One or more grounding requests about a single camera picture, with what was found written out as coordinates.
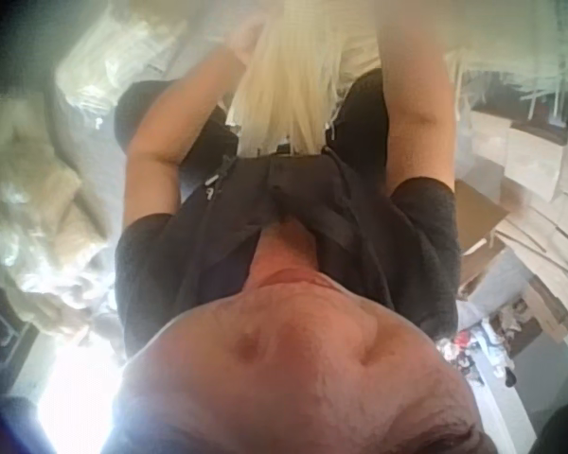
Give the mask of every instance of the person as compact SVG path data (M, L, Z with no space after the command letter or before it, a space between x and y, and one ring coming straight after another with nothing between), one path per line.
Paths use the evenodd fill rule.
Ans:
M217 106L255 16L120 100L130 359L104 452L495 452L434 344L457 326L453 91L417 11L376 11L382 70L319 155L236 158Z

